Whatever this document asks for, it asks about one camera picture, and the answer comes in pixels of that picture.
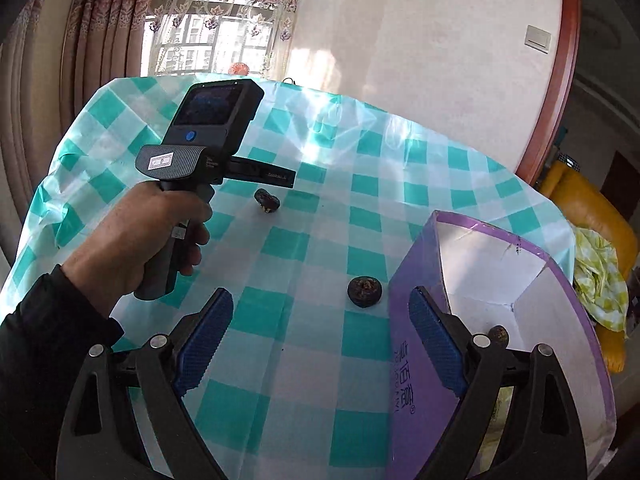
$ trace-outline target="black jacket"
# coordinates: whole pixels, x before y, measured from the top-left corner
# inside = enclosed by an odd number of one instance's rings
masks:
[[[55,475],[58,435],[84,358],[123,334],[66,278],[44,274],[0,325],[0,478]]]

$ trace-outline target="human hand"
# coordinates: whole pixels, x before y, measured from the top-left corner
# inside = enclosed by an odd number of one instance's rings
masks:
[[[188,191],[162,191],[157,182],[136,184],[105,216],[94,232],[68,257],[62,271],[104,317],[117,301],[138,288],[144,265],[166,243],[179,222],[198,224],[188,249],[185,276],[202,258],[198,245],[209,241],[202,225],[211,218],[209,204]]]

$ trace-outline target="yellow checkered cloth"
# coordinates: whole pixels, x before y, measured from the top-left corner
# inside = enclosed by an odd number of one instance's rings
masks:
[[[593,319],[613,332],[621,332],[629,296],[618,270],[616,249],[596,231],[573,228],[575,293]]]

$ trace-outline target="red-brown door trim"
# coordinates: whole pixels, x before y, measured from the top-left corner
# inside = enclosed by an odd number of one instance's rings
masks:
[[[535,183],[558,129],[571,81],[580,37],[580,0],[562,0],[560,33],[545,100],[516,175]]]

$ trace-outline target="patterned curtain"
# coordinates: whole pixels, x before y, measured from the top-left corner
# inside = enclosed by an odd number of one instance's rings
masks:
[[[117,77],[140,75],[149,0],[73,0],[60,81],[62,131],[94,92]]]
[[[33,190],[42,178],[37,162],[48,149],[38,142],[47,132],[34,132],[29,114],[33,37],[43,1],[28,1],[0,45],[0,250],[10,264]]]
[[[244,62],[251,74],[281,79],[297,6],[298,0],[152,0],[146,72],[227,72]]]

